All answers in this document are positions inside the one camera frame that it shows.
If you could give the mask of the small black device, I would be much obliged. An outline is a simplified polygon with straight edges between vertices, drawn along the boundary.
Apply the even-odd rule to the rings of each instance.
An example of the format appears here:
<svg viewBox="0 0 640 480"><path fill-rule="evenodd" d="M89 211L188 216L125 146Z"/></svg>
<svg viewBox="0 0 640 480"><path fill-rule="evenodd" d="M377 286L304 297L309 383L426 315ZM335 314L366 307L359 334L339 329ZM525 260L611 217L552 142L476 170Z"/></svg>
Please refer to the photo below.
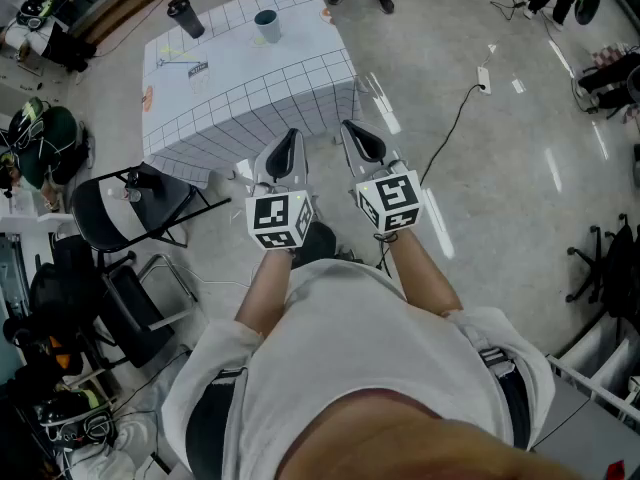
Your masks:
<svg viewBox="0 0 640 480"><path fill-rule="evenodd" d="M145 163L141 163L139 166L129 170L126 187L136 190L159 190L162 187L161 172Z"/></svg>

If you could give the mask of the person's left forearm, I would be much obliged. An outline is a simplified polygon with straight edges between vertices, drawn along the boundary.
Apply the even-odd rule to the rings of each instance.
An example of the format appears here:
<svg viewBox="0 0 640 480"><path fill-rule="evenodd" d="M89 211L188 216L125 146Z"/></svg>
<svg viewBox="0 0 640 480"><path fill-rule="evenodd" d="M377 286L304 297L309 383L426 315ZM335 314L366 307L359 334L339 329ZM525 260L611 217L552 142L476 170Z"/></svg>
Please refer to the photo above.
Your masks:
<svg viewBox="0 0 640 480"><path fill-rule="evenodd" d="M285 312L293 256L286 250L268 251L242 301L235 320L266 338Z"/></svg>

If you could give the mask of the black office chair base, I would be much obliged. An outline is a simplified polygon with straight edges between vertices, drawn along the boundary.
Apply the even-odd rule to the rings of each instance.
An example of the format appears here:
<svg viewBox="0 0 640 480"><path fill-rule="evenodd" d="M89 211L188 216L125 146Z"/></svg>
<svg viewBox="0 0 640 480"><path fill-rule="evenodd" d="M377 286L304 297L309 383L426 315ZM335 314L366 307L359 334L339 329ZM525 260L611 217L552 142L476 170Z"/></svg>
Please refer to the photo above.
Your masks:
<svg viewBox="0 0 640 480"><path fill-rule="evenodd" d="M615 232L590 227L595 235L594 257L576 247L567 248L568 256L577 256L587 265L588 275L574 293L565 296L565 302L575 302L591 289L590 304L601 302L611 317L627 320L640 334L640 225L633 232L626 213L620 213L618 220L621 225Z"/></svg>

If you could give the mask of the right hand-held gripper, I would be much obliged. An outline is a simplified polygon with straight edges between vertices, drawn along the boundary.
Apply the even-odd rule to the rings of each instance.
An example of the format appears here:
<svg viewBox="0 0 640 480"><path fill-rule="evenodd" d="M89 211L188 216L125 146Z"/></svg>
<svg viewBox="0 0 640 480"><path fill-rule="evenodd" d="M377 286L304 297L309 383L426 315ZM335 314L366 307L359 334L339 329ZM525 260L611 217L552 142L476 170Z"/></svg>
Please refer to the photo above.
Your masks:
<svg viewBox="0 0 640 480"><path fill-rule="evenodd" d="M364 121L343 120L341 138L354 178L367 178L378 166L400 159L394 138ZM417 172L400 161L356 183L355 200L380 235L415 226L424 208Z"/></svg>

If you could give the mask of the white grid tablecloth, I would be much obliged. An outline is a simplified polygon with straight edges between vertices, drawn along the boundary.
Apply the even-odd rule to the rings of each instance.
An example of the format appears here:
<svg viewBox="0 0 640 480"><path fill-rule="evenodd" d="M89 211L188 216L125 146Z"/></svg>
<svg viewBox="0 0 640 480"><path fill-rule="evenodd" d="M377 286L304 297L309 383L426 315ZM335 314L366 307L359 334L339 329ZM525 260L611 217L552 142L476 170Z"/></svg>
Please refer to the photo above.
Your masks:
<svg viewBox="0 0 640 480"><path fill-rule="evenodd" d="M255 23L277 12L281 39ZM356 70L324 0L232 0L200 14L192 39L174 27L148 42L142 79L144 161L199 188L231 171L290 128L304 137L361 119ZM157 68L157 49L207 60L208 67Z"/></svg>

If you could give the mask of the black green helmet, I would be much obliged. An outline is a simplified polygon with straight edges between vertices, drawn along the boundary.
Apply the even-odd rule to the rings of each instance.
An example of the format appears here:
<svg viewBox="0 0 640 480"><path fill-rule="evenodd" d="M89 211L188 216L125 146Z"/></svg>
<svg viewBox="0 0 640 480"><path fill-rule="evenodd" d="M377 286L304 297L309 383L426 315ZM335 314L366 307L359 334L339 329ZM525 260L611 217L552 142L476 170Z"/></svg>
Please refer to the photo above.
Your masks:
<svg viewBox="0 0 640 480"><path fill-rule="evenodd" d="M64 390L34 407L42 433L58 449L112 444L116 427L108 402L91 390Z"/></svg>
<svg viewBox="0 0 640 480"><path fill-rule="evenodd" d="M7 135L8 146L23 148L37 140L44 131L44 111L44 104L38 97L30 98L11 119Z"/></svg>

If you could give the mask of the green bag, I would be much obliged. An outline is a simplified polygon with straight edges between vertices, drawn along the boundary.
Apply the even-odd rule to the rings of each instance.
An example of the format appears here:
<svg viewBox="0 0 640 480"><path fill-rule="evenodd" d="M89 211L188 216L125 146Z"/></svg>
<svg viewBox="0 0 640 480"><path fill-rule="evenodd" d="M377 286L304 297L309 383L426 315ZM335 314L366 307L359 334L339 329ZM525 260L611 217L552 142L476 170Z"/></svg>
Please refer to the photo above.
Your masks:
<svg viewBox="0 0 640 480"><path fill-rule="evenodd" d="M88 150L79 141L79 127L65 107L51 107L44 112L44 132L17 153L17 167L22 177L34 189L45 181L65 185L83 165Z"/></svg>

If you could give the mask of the person's right forearm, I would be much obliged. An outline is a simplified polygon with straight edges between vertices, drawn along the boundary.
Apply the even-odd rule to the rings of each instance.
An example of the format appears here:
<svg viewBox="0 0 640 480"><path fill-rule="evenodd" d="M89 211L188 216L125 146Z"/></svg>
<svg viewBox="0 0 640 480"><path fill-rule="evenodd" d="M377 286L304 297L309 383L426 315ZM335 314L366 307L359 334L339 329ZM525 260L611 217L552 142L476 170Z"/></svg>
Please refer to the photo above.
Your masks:
<svg viewBox="0 0 640 480"><path fill-rule="evenodd" d="M410 229L397 232L390 252L409 304L441 317L463 310L457 293Z"/></svg>

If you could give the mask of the black tumbler bottle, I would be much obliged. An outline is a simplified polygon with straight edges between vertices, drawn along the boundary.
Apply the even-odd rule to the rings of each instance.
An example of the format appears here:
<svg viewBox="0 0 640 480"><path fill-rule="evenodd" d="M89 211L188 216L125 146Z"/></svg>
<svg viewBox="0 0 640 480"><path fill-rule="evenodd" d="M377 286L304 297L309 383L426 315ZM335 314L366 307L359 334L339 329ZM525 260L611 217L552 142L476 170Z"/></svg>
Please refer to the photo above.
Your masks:
<svg viewBox="0 0 640 480"><path fill-rule="evenodd" d="M205 32L205 28L189 0L171 0L168 3L167 15L192 39L198 39Z"/></svg>

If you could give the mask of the person's white shirt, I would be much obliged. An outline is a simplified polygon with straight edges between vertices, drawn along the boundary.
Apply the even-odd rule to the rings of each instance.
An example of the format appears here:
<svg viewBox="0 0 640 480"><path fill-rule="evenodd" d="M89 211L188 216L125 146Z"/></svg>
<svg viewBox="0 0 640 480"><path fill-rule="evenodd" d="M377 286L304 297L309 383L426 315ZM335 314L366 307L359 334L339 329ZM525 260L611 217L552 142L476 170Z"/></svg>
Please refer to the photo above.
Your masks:
<svg viewBox="0 0 640 480"><path fill-rule="evenodd" d="M440 317L408 304L379 271L324 259L292 273L283 317L262 337L231 319L209 324L162 408L166 439L187 456L189 419L214 378L244 370L231 419L237 469L224 480L272 480L285 452L325 408L367 389L405 395L437 415L513 440L506 398L481 351L498 348L523 378L538 435L555 384L546 358L493 307Z"/></svg>

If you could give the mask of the yellow straw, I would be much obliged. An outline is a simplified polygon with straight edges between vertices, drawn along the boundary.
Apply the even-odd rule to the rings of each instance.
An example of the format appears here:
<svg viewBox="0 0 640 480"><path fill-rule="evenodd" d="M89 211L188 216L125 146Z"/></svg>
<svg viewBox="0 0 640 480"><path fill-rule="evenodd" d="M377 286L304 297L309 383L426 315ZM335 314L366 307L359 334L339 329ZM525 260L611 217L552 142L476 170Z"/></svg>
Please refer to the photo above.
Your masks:
<svg viewBox="0 0 640 480"><path fill-rule="evenodd" d="M174 50L169 45L164 45L157 49L156 62L158 65L164 65L170 62L178 63L196 63L197 60L182 51Z"/></svg>

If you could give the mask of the black folding chair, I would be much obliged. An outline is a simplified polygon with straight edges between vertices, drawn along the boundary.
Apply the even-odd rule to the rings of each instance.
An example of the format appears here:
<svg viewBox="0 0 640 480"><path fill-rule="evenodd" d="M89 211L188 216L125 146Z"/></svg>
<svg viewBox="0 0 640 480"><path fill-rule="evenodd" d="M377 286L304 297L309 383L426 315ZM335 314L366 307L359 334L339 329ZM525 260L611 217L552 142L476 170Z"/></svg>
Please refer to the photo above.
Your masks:
<svg viewBox="0 0 640 480"><path fill-rule="evenodd" d="M129 239L109 216L100 183L117 179L118 187L124 187L132 168L135 167L89 179L79 184L73 192L71 210L76 226L84 240L99 253L120 252L146 239L185 248L187 245L176 241L170 233L172 227L232 202L230 198L225 198L211 203L196 186L160 171L162 187L159 190L142 189L140 202L126 202L144 229L143 234Z"/></svg>

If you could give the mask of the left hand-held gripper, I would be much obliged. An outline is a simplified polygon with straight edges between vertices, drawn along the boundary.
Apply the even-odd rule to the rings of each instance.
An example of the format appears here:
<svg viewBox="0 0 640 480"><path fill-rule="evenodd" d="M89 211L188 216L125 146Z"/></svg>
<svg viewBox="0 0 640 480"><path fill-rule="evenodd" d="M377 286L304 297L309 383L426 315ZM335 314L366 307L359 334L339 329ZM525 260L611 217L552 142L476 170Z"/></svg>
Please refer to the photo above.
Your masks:
<svg viewBox="0 0 640 480"><path fill-rule="evenodd" d="M256 158L256 184L245 210L249 236L262 250L293 250L304 244L315 213L309 187L269 184L299 184L306 174L304 137L295 128L272 140Z"/></svg>

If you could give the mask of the black chrome frame chair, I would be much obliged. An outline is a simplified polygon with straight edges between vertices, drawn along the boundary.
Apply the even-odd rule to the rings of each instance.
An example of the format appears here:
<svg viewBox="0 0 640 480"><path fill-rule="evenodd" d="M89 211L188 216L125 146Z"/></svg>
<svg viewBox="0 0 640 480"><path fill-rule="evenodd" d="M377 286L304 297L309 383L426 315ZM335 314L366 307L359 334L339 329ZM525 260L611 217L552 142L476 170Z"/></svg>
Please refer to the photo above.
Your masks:
<svg viewBox="0 0 640 480"><path fill-rule="evenodd" d="M124 360L141 368L174 336L172 325L195 313L198 299L168 255L153 255L140 272L130 266L135 259L136 254L129 251L100 273L106 288L100 319L114 345L124 353ZM189 300L186 309L168 317L161 314L143 286L155 267L165 267L172 274Z"/></svg>

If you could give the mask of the checkered cloth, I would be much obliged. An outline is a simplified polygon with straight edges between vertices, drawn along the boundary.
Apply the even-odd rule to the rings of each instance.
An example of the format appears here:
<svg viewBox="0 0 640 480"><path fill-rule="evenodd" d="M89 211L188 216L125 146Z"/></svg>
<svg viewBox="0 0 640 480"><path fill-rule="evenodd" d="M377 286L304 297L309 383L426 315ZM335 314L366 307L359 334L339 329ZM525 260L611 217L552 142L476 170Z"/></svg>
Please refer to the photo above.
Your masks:
<svg viewBox="0 0 640 480"><path fill-rule="evenodd" d="M629 49L627 43L614 43L591 54L593 64L596 69L602 69L606 66L623 58Z"/></svg>

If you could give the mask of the clear plastic bottle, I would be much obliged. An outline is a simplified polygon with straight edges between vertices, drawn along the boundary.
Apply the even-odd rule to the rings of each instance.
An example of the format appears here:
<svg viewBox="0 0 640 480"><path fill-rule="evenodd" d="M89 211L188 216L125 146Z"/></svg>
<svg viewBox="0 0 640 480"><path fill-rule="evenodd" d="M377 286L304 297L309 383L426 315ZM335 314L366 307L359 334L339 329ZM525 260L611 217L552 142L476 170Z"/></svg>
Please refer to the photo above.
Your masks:
<svg viewBox="0 0 640 480"><path fill-rule="evenodd" d="M107 190L107 195L114 200L125 201L132 204L138 203L142 200L142 193L140 190L126 186L109 188Z"/></svg>

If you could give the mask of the grey-blue cup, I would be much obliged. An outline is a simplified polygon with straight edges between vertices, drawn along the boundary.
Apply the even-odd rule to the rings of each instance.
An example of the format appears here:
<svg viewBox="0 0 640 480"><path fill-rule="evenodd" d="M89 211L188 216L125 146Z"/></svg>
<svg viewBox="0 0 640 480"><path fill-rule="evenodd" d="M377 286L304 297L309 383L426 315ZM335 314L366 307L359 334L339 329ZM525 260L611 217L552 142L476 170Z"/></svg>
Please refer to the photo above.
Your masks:
<svg viewBox="0 0 640 480"><path fill-rule="evenodd" d="M281 39L281 27L276 11L265 9L258 12L254 17L254 23L266 42L275 44Z"/></svg>

